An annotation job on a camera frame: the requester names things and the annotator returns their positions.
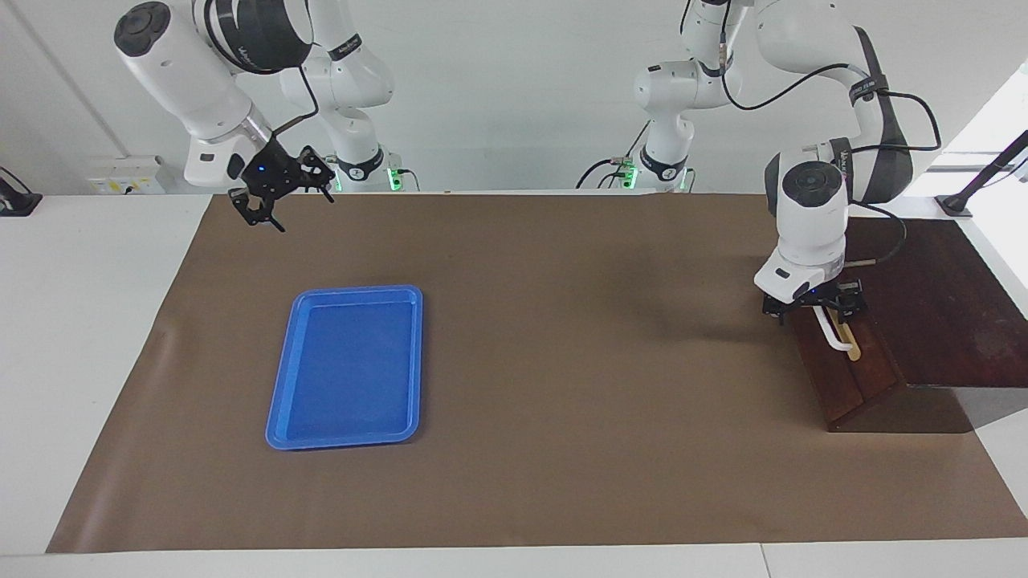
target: blue tray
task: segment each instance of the blue tray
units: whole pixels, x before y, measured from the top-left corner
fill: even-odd
[[[308,291],[286,331],[266,439],[276,449],[399,443],[417,431],[416,287]]]

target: white wall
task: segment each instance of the white wall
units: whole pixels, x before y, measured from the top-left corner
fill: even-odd
[[[114,24],[134,0],[0,0],[0,7],[4,2],[24,12],[133,154],[159,154],[181,167],[185,133],[121,66],[112,45]],[[932,104],[947,140],[1028,56],[1023,0],[838,3],[871,33],[892,87]],[[370,111],[380,137],[431,189],[573,186],[594,160],[623,153],[646,120],[631,96],[635,74],[684,58],[678,0],[351,4],[365,41],[398,79],[393,103]],[[0,16],[0,161],[51,192],[76,192],[80,187],[56,183],[53,173],[73,167],[76,156],[108,154],[113,145],[67,106],[68,91],[51,86],[61,84],[51,70],[22,64],[19,50],[33,49],[21,36],[8,47],[8,14]],[[746,73],[745,102],[795,80],[763,62],[752,34],[738,45],[737,66]],[[284,102],[273,78],[244,78],[241,84],[272,122],[300,112]],[[15,85],[31,87],[30,96],[14,94]],[[911,141],[930,141],[916,105],[900,106]],[[759,190],[764,166],[781,148],[855,133],[845,93],[821,79],[763,111],[722,109],[693,118],[698,135],[692,164],[702,190]],[[307,142],[328,150],[313,123],[284,140],[294,150]],[[12,152],[23,146],[36,152]],[[64,168],[38,161],[38,151],[49,149],[61,153]],[[918,158],[923,169],[931,155]]]

